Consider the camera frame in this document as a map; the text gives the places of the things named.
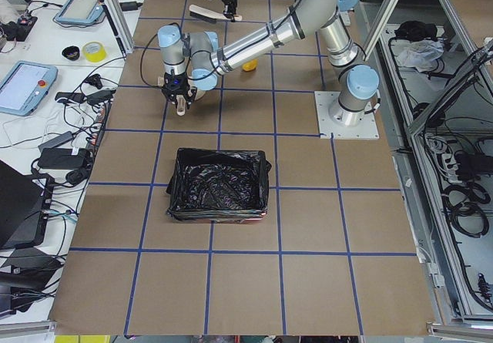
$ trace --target blue joint cap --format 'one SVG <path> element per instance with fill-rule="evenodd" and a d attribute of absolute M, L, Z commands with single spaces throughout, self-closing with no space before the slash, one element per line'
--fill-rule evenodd
<path fill-rule="evenodd" d="M 217 34 L 211 31 L 204 32 L 209 38 L 210 44 L 213 46 L 213 52 L 215 52 L 219 48 L 219 39 L 217 38 Z"/>
<path fill-rule="evenodd" d="M 368 100 L 378 89 L 380 79 L 369 66 L 355 66 L 347 75 L 347 88 L 355 98 Z"/>
<path fill-rule="evenodd" d="M 198 81 L 193 81 L 197 89 L 207 91 L 212 90 L 217 85 L 217 76 L 215 73 L 210 74 L 208 69 L 197 68 L 192 71 L 193 79 L 201 79 Z"/>
<path fill-rule="evenodd" d="M 359 1 L 360 0 L 337 0 L 337 7 L 339 7 L 341 12 L 347 12 L 354 8 Z"/>
<path fill-rule="evenodd" d="M 159 46 L 167 48 L 173 44 L 176 44 L 180 40 L 179 29 L 175 25 L 165 25 L 161 27 L 157 32 L 157 39 Z"/>

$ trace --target white cloth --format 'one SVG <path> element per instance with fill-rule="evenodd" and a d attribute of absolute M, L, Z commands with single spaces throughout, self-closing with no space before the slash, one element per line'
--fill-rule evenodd
<path fill-rule="evenodd" d="M 7 0 L 0 0 L 0 22 L 17 22 L 18 13 Z"/>
<path fill-rule="evenodd" d="M 423 40 L 412 42 L 396 58 L 401 67 L 416 68 L 419 72 L 437 68 L 436 59 L 444 53 L 444 46 L 439 41 Z"/>

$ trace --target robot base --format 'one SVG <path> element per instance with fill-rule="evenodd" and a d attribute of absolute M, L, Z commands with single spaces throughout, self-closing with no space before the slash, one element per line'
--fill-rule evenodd
<path fill-rule="evenodd" d="M 373 113 L 365 114 L 357 126 L 346 127 L 335 123 L 329 116 L 330 104 L 339 97 L 339 92 L 316 91 L 315 103 L 317 104 L 318 130 L 321 139 L 353 139 L 353 140 L 377 140 L 379 138 L 377 124 Z M 370 103 L 365 110 L 371 110 Z"/>

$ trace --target computer monitor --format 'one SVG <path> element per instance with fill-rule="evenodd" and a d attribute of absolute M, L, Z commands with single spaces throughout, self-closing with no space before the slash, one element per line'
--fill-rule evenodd
<path fill-rule="evenodd" d="M 44 187 L 0 160 L 0 249 L 33 247 L 45 236 L 52 178 L 39 179 Z"/>

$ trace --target yellow tape roll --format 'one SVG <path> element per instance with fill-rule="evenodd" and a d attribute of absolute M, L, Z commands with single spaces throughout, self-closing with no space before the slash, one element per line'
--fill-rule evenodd
<path fill-rule="evenodd" d="M 106 50 L 101 42 L 93 41 L 88 42 L 82 47 L 82 54 L 90 62 L 97 63 L 106 57 Z"/>

